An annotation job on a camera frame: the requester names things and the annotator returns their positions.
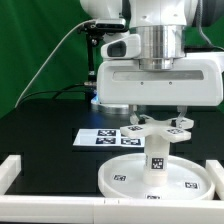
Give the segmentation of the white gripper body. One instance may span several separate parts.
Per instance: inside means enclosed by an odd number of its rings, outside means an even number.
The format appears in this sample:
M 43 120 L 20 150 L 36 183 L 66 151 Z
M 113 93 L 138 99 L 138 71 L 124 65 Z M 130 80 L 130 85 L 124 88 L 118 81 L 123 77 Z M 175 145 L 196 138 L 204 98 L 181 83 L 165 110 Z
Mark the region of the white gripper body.
M 98 70 L 103 104 L 217 106 L 223 100 L 224 53 L 189 53 L 170 70 L 144 71 L 137 60 L 110 60 Z

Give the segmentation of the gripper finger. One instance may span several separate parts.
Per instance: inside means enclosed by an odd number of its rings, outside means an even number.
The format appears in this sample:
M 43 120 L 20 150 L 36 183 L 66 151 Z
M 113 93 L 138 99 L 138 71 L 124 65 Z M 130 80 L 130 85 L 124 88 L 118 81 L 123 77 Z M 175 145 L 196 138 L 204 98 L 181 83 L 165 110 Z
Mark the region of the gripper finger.
M 132 125 L 138 124 L 141 121 L 141 116 L 138 113 L 138 108 L 136 105 L 129 106 L 130 112 L 130 123 Z
M 177 112 L 179 113 L 179 115 L 176 118 L 176 126 L 178 128 L 180 128 L 181 127 L 181 122 L 182 122 L 183 118 L 185 117 L 185 115 L 187 113 L 187 107 L 186 106 L 178 106 L 177 107 Z

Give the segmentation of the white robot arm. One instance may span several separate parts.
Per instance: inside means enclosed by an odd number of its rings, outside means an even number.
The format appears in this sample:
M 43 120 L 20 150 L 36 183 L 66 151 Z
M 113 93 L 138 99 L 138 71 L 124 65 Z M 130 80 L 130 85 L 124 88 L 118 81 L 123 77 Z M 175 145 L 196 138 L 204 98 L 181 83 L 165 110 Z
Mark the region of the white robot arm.
M 101 104 L 189 106 L 223 100 L 224 52 L 184 51 L 183 32 L 201 24 L 203 0 L 80 0 L 106 36 L 97 74 Z M 120 17 L 124 10 L 130 20 Z

